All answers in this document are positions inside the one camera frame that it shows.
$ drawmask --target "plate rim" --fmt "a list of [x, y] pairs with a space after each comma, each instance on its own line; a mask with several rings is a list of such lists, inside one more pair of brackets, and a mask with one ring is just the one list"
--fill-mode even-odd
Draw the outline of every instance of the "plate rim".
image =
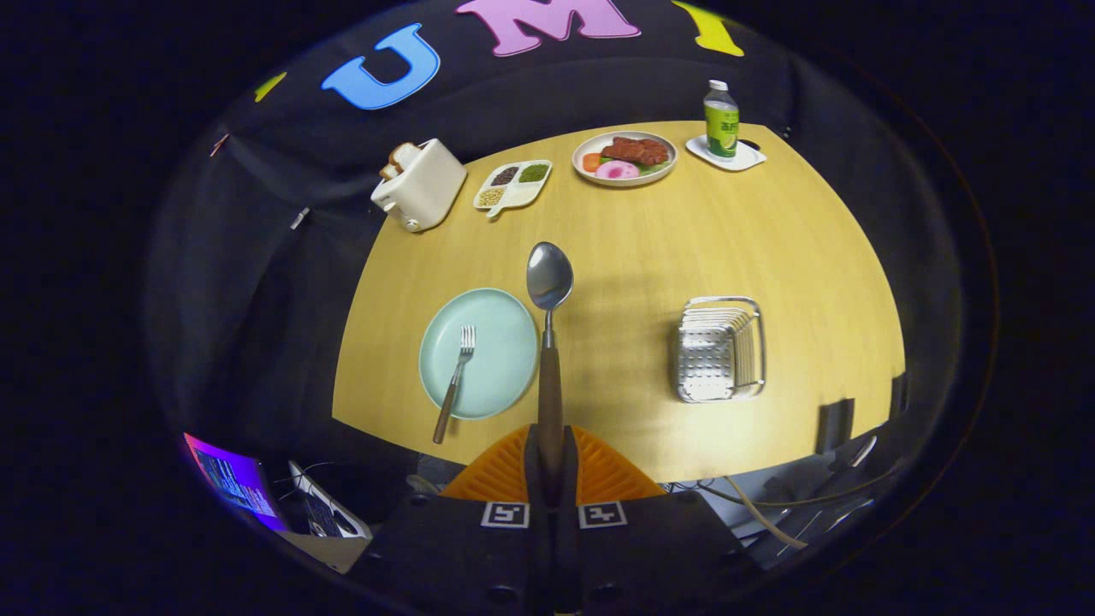
[[[508, 290], [506, 290], [504, 288], [489, 287], [489, 286], [472, 288], [472, 289], [468, 289], [468, 290], [465, 290], [465, 291], [457, 294], [456, 297], [449, 299], [448, 301], [446, 301], [445, 305], [441, 305], [440, 310], [438, 310], [438, 312], [435, 313], [434, 317], [429, 321], [429, 325], [426, 326], [426, 329], [422, 334], [422, 342], [418, 344], [418, 384], [422, 385], [423, 392], [426, 393], [426, 398], [429, 398], [429, 402], [434, 403], [434, 406], [437, 407], [438, 409], [441, 408], [441, 405], [437, 404], [437, 402], [434, 400], [434, 397], [429, 395], [429, 388], [426, 387], [426, 380], [425, 380], [425, 377], [422, 374], [422, 359], [423, 359], [423, 351], [426, 348], [426, 335], [429, 334], [429, 329], [431, 327], [434, 327], [434, 324], [437, 323], [437, 318], [441, 315], [441, 313], [445, 313], [446, 307], [448, 307], [450, 303], [454, 302], [456, 300], [460, 299], [461, 297], [463, 297], [465, 294], [470, 294], [470, 293], [473, 293], [473, 292], [485, 291], [485, 290], [487, 290], [487, 291], [498, 291], [498, 292], [505, 294], [506, 297], [509, 297], [511, 300], [514, 300], [515, 303], [517, 303], [518, 305], [520, 305], [521, 312], [525, 313], [525, 316], [529, 318], [529, 324], [532, 326], [532, 333], [533, 333], [533, 335], [535, 335], [535, 332], [537, 332], [537, 322], [535, 322], [535, 319], [532, 318], [532, 314], [529, 313], [528, 307], [525, 306], [525, 303], [522, 303], [521, 300], [517, 298], [517, 295], [515, 295], [514, 293], [509, 292]], [[464, 416], [461, 416], [460, 414], [453, 411], [452, 412], [452, 417], [459, 419], [460, 421], [480, 421], [480, 420], [491, 419], [493, 417], [500, 416], [502, 414], [504, 414], [507, 410], [509, 410], [510, 407], [512, 407], [514, 405], [516, 405], [517, 402], [520, 400], [521, 397], [525, 396], [526, 393], [528, 393], [529, 386], [532, 385], [532, 380], [537, 376], [537, 370], [538, 369], [539, 369], [539, 362], [534, 359], [533, 363], [532, 363], [532, 371], [529, 373], [528, 382], [521, 387], [520, 392], [517, 394], [517, 397], [514, 398], [512, 400], [510, 400], [509, 404], [506, 405], [505, 407], [503, 407], [499, 411], [491, 414], [491, 415], [486, 415], [486, 416], [474, 417], [474, 418], [473, 417], [464, 417]]]
[[[597, 139], [604, 138], [604, 137], [612, 137], [612, 136], [615, 136], [615, 135], [624, 136], [623, 135], [624, 132], [646, 135], [647, 137], [654, 137], [654, 138], [658, 139], [659, 141], [661, 141], [662, 143], [668, 144], [669, 146], [669, 152], [671, 154], [670, 159], [669, 159], [669, 164], [667, 164], [665, 167], [662, 167], [662, 168], [660, 168], [658, 171], [655, 171], [654, 173], [650, 173], [649, 175], [642, 176], [641, 177], [643, 179], [642, 183], [626, 185], [626, 184], [619, 184], [616, 182], [626, 182], [629, 179], [637, 179], [639, 177], [627, 177], [626, 179], [611, 179], [609, 177], [598, 177], [595, 174], [592, 174], [592, 173], [586, 171], [585, 168], [583, 168], [581, 165], [576, 160], [575, 156], [577, 155], [578, 150], [580, 150], [581, 148], [586, 147], [586, 143], [588, 143], [590, 141], [595, 141]], [[593, 182], [595, 184], [600, 184], [602, 186], [618, 186], [618, 187], [624, 187], [624, 188], [626, 188], [626, 187], [631, 187], [631, 186], [642, 186], [643, 184], [649, 184], [650, 182], [655, 182], [657, 179], [660, 179], [661, 177], [665, 177], [666, 175], [669, 174], [670, 171], [672, 171], [672, 168], [675, 166], [677, 166], [677, 160], [679, 158], [680, 158], [680, 151], [677, 149], [677, 144], [673, 143], [672, 141], [670, 141], [669, 139], [666, 139], [661, 135], [658, 135], [657, 132], [648, 132], [646, 130], [610, 130], [608, 132], [601, 132], [600, 135], [596, 135], [593, 137], [590, 137], [590, 138], [586, 139], [585, 141], [583, 141], [581, 143], [579, 143], [578, 147], [574, 148], [574, 151], [570, 152], [570, 166], [573, 166], [574, 170], [577, 171], [578, 174], [581, 177], [584, 177], [584, 178], [586, 178], [586, 179], [588, 179], [590, 182]]]

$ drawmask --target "bottle label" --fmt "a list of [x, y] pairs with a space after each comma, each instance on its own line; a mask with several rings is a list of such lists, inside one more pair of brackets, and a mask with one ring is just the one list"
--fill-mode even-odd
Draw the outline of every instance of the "bottle label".
[[703, 106], [707, 117], [707, 149], [715, 155], [730, 158], [738, 150], [738, 109]]

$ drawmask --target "food plate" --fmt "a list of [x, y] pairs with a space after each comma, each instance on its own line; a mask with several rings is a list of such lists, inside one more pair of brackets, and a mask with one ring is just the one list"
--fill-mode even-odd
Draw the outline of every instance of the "food plate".
[[[542, 171], [542, 176], [535, 173], [539, 166], [548, 167]], [[494, 219], [503, 209], [523, 207], [532, 202], [549, 175], [551, 175], [550, 160], [526, 160], [503, 164], [486, 176], [479, 191], [472, 197], [472, 205], [475, 209], [487, 209], [486, 217]]]
[[[669, 160], [666, 161], [668, 164], [653, 173], [625, 178], [598, 177], [595, 173], [590, 173], [589, 171], [583, 168], [581, 158], [589, 153], [600, 152], [606, 147], [611, 146], [613, 137], [627, 137], [629, 139], [654, 139], [669, 150]], [[602, 184], [604, 186], [641, 186], [643, 184], [649, 184], [650, 182], [657, 182], [673, 170], [673, 166], [677, 165], [677, 148], [665, 137], [659, 137], [653, 132], [643, 132], [642, 130], [615, 130], [598, 135], [578, 146], [578, 149], [574, 150], [574, 153], [570, 155], [570, 164], [574, 165], [574, 170], [578, 172], [578, 175], [581, 175], [586, 179], [597, 184]]]
[[418, 376], [438, 409], [460, 356], [460, 327], [475, 326], [475, 353], [464, 364], [452, 417], [480, 420], [517, 403], [537, 369], [537, 328], [525, 305], [497, 288], [454, 297], [426, 328], [418, 350]]
[[711, 153], [707, 149], [707, 136], [700, 135], [699, 137], [692, 137], [684, 143], [684, 147], [695, 155], [706, 160], [707, 162], [718, 166], [719, 168], [725, 168], [727, 171], [745, 171], [750, 166], [756, 166], [765, 160], [768, 156], [760, 153], [760, 151], [752, 149], [745, 141], [738, 139], [737, 155], [734, 158], [723, 158], [721, 155], [715, 155]]

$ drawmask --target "wooden table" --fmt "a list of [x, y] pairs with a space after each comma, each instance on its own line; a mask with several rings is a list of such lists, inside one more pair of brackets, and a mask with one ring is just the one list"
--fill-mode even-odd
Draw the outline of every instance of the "wooden table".
[[[583, 179], [570, 153], [616, 129], [677, 144], [662, 179], [607, 188]], [[450, 421], [431, 442], [437, 407], [423, 390], [418, 348], [430, 319], [458, 293], [503, 288], [528, 299], [532, 245], [562, 247], [574, 291], [555, 315], [564, 421], [581, 426], [655, 481], [734, 475], [814, 453], [818, 407], [855, 399], [853, 437], [886, 421], [890, 381], [904, 372], [897, 306], [881, 265], [840, 197], [787, 143], [742, 124], [768, 161], [740, 173], [685, 150], [702, 121], [583, 130], [470, 162], [448, 218], [413, 234], [384, 222], [350, 306], [335, 377], [334, 418], [392, 443], [468, 464], [537, 418], [537, 383], [495, 418]], [[500, 164], [553, 162], [540, 196], [495, 221], [472, 196]], [[689, 405], [669, 375], [670, 340], [684, 302], [746, 294], [761, 306], [768, 385], [751, 400]]]

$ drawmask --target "green beans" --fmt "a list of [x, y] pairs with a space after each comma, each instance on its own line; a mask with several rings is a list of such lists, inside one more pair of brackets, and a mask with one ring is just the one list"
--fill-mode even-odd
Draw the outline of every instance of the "green beans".
[[518, 182], [539, 182], [540, 179], [543, 179], [546, 174], [546, 164], [532, 164], [526, 166], [525, 171], [521, 171], [521, 176], [518, 178]]

